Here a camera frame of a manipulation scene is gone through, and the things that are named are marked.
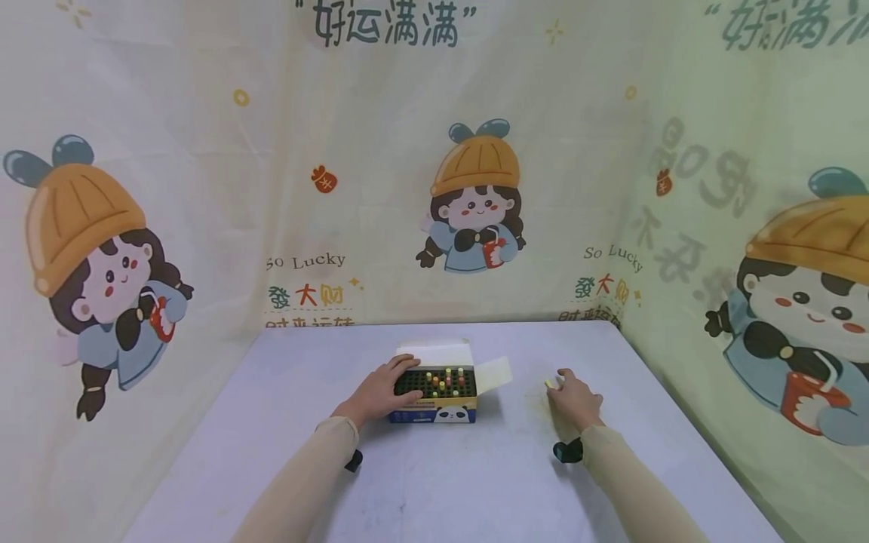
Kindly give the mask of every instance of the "panda illustration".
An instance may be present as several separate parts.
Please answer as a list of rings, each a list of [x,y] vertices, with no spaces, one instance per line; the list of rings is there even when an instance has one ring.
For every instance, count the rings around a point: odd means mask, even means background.
[[[464,422],[469,423],[468,410],[465,406],[438,407],[434,422]]]

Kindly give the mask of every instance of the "black pegboard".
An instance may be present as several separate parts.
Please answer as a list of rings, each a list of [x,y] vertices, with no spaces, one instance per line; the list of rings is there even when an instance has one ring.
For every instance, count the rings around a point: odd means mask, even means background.
[[[398,378],[398,381],[395,383],[395,394],[401,395],[414,390],[421,390],[423,392],[423,398],[431,398],[433,392],[437,392],[438,398],[474,398],[477,395],[477,384],[474,380],[474,370],[463,368],[462,376],[465,378],[465,383],[461,385],[459,384],[458,369],[450,369],[452,370],[450,373],[452,385],[445,387],[445,390],[441,390],[440,385],[435,385],[434,377],[437,377],[439,381],[446,382],[446,368],[411,369],[404,372],[404,375]],[[431,373],[431,381],[428,380],[428,377],[426,376],[427,373]],[[453,396],[454,390],[459,391],[458,396]]]

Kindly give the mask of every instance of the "cartoon girl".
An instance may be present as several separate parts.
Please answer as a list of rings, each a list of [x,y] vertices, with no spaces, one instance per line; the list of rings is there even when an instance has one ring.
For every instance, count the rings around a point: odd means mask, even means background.
[[[423,226],[426,247],[417,256],[431,268],[446,255],[444,269],[473,274],[510,262],[525,247],[519,213],[519,160],[503,138],[510,124],[484,123],[476,135],[454,124],[456,146],[441,164],[431,188],[430,215]]]
[[[869,192],[842,168],[809,188],[820,200],[748,243],[706,331],[732,335],[724,356],[764,405],[809,434],[869,445]]]
[[[193,287],[166,262],[145,215],[109,174],[92,166],[94,152],[79,136],[54,145],[50,166],[27,151],[3,158],[14,181],[36,190],[26,235],[36,291],[49,299],[60,325],[74,336],[69,357],[82,362],[76,417],[93,420],[105,403],[112,370],[129,390],[166,350],[187,311]]]

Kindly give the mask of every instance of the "table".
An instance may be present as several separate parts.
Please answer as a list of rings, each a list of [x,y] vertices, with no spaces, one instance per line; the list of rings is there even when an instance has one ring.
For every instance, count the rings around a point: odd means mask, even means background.
[[[781,541],[608,322],[265,330],[219,394],[126,543],[223,543],[318,422],[404,341],[467,338],[476,363],[506,355],[512,383],[480,398],[476,424],[373,423],[311,541],[613,543],[627,540],[558,440],[543,381],[569,367],[604,395],[602,418],[711,541]]]

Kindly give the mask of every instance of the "straw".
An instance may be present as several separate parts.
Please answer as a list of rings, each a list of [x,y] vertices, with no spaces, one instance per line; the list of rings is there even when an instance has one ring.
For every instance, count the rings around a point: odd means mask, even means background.
[[[827,368],[830,370],[830,377],[826,380],[824,386],[820,388],[821,392],[830,392],[830,390],[832,390],[833,386],[836,384],[836,381],[839,380],[839,372],[836,371],[836,368],[833,366],[833,364],[829,360],[827,360],[826,357],[820,352],[813,351],[813,353],[815,353],[815,356],[820,358],[820,361],[824,362]]]

